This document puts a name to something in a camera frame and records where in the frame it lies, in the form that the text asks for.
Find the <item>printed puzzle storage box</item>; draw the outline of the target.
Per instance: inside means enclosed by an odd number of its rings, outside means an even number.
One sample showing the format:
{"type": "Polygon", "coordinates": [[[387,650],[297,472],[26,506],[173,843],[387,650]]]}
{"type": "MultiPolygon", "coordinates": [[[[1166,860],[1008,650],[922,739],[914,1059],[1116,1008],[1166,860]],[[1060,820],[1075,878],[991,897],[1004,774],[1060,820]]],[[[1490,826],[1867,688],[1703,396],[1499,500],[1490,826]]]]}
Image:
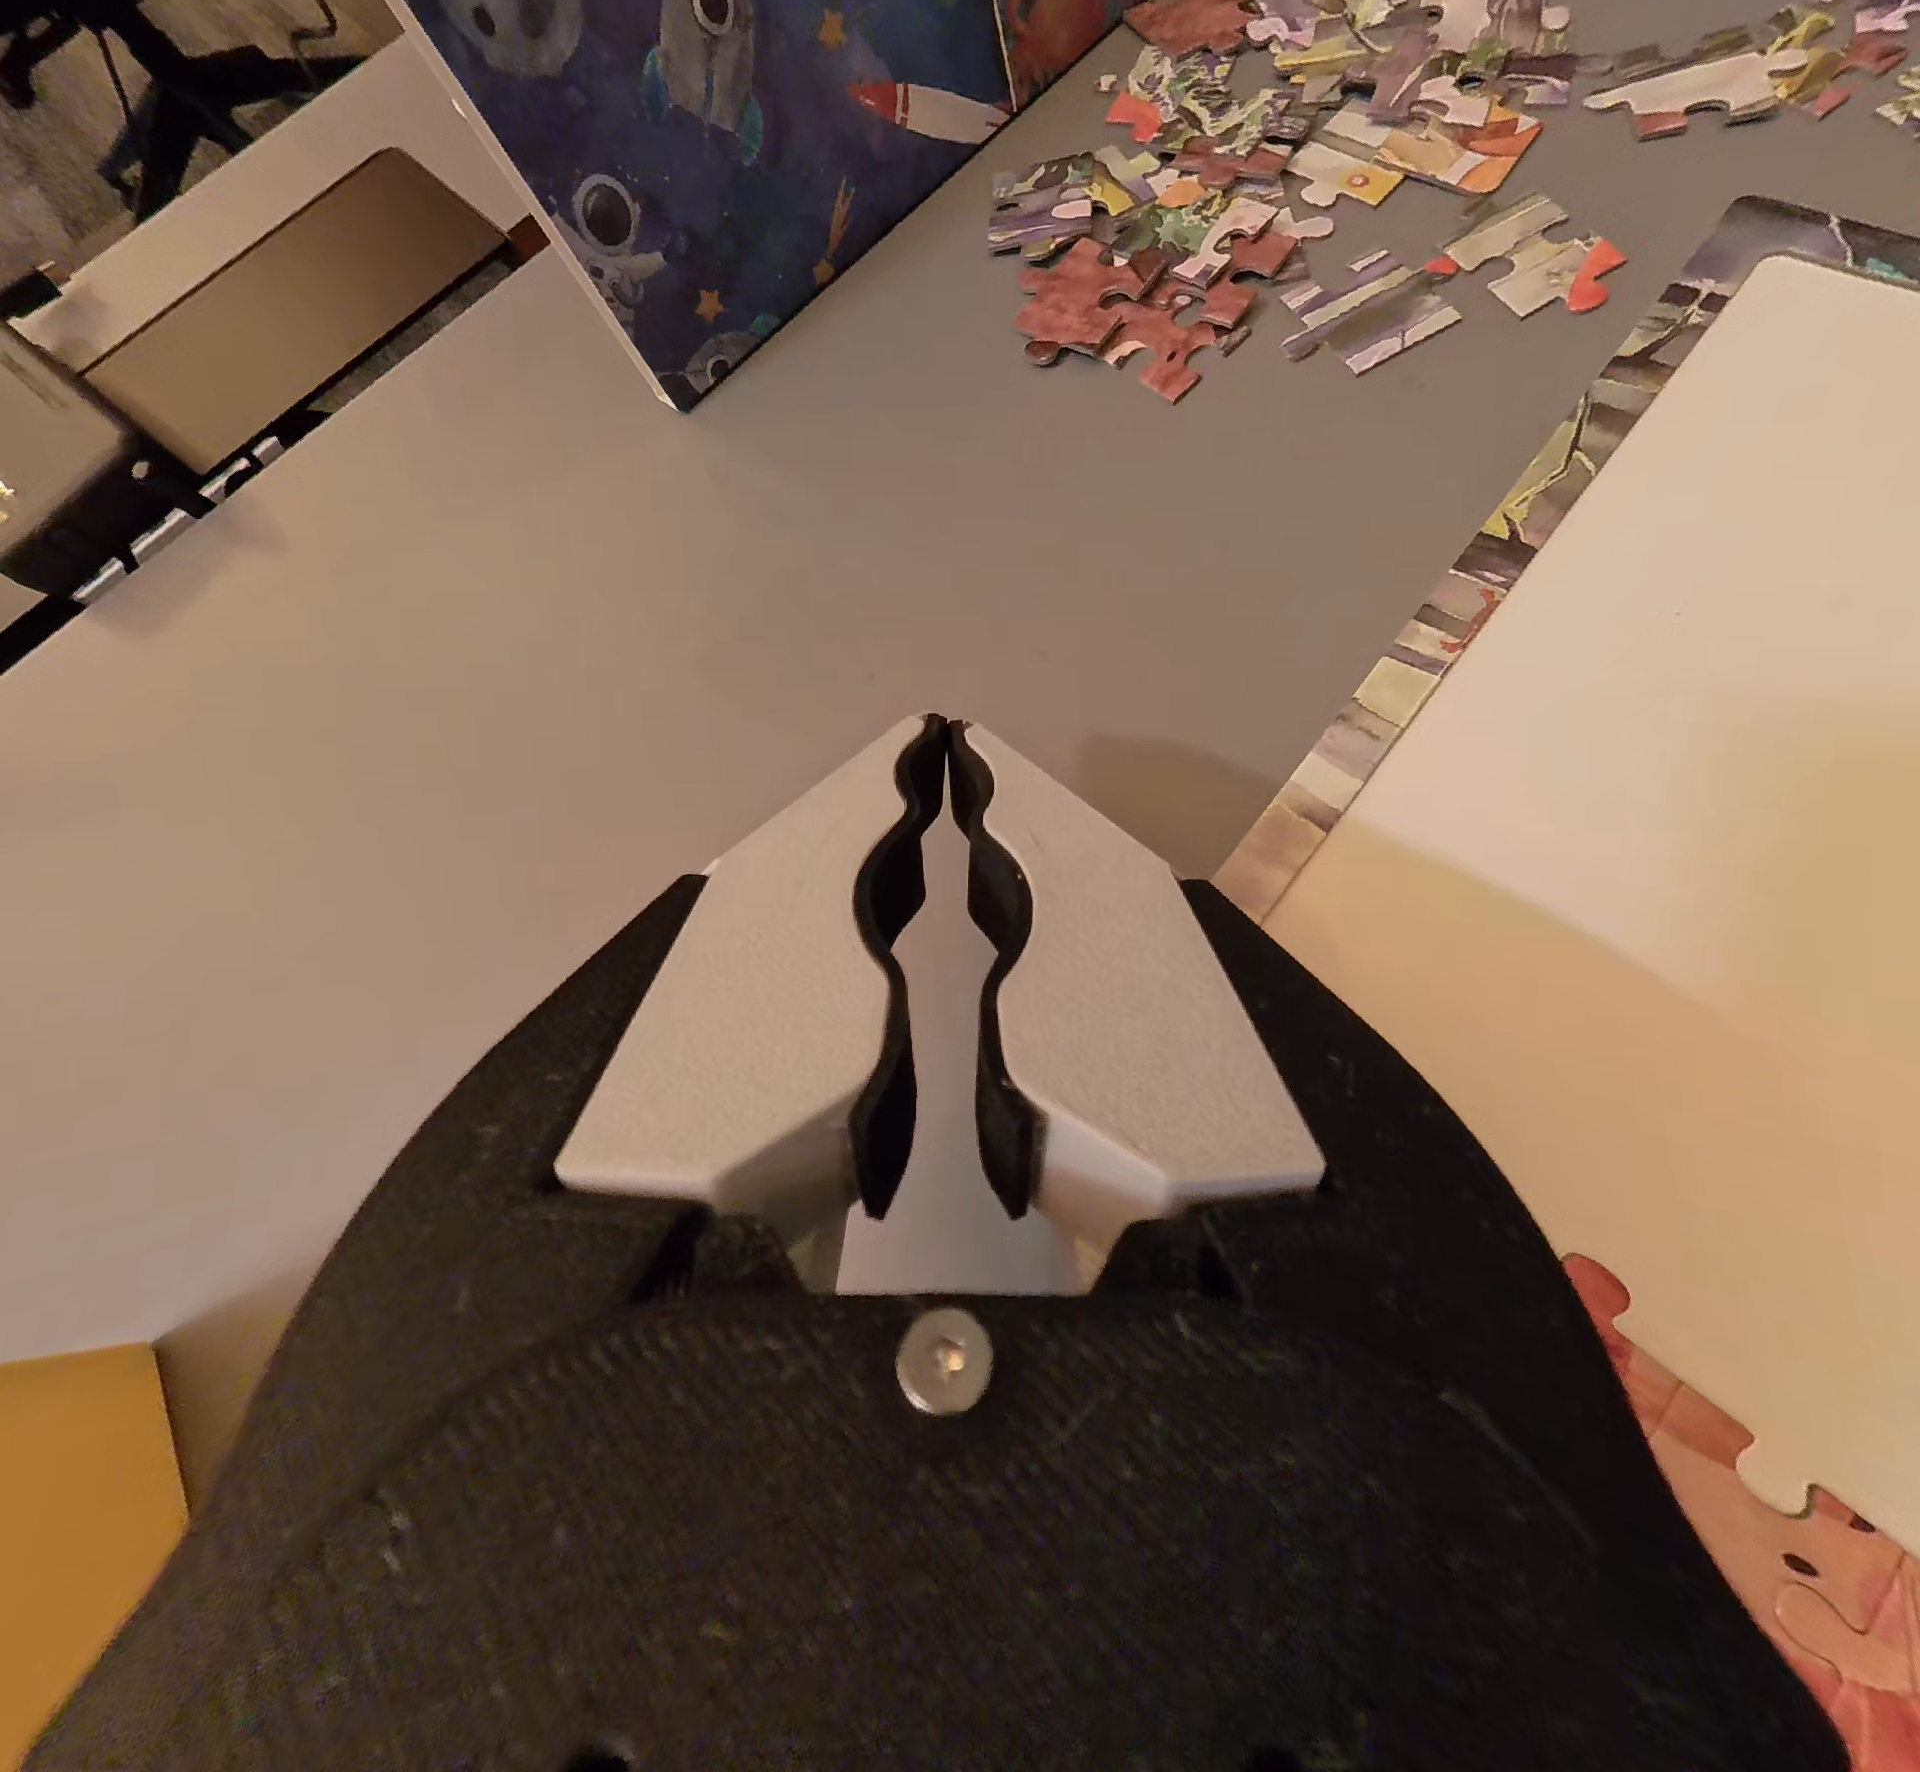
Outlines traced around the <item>printed puzzle storage box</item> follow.
{"type": "Polygon", "coordinates": [[[394,0],[696,409],[1141,0],[394,0]]]}

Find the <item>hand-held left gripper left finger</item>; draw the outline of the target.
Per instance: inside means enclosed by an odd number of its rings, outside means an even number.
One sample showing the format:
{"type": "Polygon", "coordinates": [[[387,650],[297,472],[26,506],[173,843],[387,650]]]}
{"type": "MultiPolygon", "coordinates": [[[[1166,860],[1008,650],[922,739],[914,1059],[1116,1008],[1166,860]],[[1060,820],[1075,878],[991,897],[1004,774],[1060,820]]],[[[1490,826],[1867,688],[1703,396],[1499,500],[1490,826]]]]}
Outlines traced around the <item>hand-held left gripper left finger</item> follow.
{"type": "Polygon", "coordinates": [[[559,1189],[761,1225],[895,1215],[920,1127],[900,935],[945,774],[952,721],[906,716],[701,873],[559,1189]]]}

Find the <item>puzzle frame tray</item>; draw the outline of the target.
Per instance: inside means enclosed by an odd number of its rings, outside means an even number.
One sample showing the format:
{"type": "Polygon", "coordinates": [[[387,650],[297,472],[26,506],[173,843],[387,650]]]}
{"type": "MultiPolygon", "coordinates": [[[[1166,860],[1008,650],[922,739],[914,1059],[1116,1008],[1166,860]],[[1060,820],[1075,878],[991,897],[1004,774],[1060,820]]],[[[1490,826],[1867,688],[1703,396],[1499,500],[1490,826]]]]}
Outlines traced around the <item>puzzle frame tray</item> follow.
{"type": "Polygon", "coordinates": [[[1914,1552],[1914,235],[1740,194],[1216,884],[1914,1552]]]}

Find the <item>white shelf unit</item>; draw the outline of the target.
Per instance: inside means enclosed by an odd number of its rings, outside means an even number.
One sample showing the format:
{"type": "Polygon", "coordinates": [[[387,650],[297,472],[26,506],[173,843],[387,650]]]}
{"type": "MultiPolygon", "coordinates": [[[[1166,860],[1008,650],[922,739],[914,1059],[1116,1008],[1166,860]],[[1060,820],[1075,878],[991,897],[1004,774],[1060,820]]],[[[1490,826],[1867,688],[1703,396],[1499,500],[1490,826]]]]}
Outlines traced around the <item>white shelf unit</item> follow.
{"type": "Polygon", "coordinates": [[[118,247],[101,247],[52,301],[10,316],[10,329],[68,371],[94,371],[376,150],[408,156],[426,179],[490,215],[490,229],[509,243],[509,270],[552,247],[528,183],[495,156],[480,115],[441,78],[427,49],[394,39],[372,66],[297,105],[278,133],[230,156],[158,219],[139,219],[118,247]]]}

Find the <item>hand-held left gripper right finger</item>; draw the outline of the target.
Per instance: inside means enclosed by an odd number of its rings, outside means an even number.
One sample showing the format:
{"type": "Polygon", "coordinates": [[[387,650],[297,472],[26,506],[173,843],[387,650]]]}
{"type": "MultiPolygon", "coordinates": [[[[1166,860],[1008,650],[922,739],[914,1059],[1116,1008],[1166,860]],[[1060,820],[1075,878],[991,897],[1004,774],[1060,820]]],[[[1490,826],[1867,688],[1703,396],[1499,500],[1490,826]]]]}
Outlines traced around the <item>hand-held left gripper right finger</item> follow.
{"type": "Polygon", "coordinates": [[[1085,1248],[1190,1206],[1316,1194],[1329,1163],[1184,878],[994,732],[952,732],[974,995],[974,1156],[1008,1218],[1085,1248]]]}

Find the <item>yellow box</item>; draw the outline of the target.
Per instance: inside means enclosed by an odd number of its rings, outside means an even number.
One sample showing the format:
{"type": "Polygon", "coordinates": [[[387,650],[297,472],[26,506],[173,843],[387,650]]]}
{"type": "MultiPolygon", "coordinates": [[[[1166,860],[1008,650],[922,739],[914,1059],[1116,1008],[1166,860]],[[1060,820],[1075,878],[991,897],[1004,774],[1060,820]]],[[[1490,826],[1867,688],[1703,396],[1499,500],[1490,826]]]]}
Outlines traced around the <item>yellow box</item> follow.
{"type": "Polygon", "coordinates": [[[188,1527],[147,1343],[0,1369],[0,1763],[101,1670],[188,1527]]]}

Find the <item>pile of puzzle pieces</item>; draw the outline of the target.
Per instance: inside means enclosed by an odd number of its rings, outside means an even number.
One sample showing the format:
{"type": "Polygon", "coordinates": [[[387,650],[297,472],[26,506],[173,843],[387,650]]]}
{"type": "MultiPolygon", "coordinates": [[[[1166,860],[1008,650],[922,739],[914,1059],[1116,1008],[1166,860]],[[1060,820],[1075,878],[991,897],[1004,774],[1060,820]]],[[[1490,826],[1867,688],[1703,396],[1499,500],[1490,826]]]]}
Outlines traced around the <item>pile of puzzle pieces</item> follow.
{"type": "Polygon", "coordinates": [[[1695,115],[1837,115],[1893,78],[1914,134],[1914,0],[1792,0],[1695,49],[1583,55],[1553,0],[1117,0],[1141,56],[1103,78],[1092,150],[994,167],[991,257],[1025,259],[1025,356],[1141,363],[1177,406],[1279,286],[1291,356],[1354,381],[1457,329],[1593,316],[1627,257],[1552,194],[1506,194],[1552,112],[1643,145],[1695,115]]]}

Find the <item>joined orange puzzle pieces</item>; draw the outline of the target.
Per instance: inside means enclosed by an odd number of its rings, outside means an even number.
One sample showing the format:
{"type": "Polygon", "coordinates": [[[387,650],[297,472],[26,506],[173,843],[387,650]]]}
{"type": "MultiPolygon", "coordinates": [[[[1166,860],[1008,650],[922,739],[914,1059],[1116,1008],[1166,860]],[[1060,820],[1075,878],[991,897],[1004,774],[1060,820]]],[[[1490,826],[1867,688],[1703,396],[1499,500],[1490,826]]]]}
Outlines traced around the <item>joined orange puzzle pieces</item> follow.
{"type": "Polygon", "coordinates": [[[1753,1424],[1620,1339],[1627,1282],[1562,1258],[1637,1421],[1740,1602],[1802,1675],[1854,1772],[1920,1763],[1920,1562],[1824,1484],[1792,1517],[1740,1476],[1753,1424]]]}

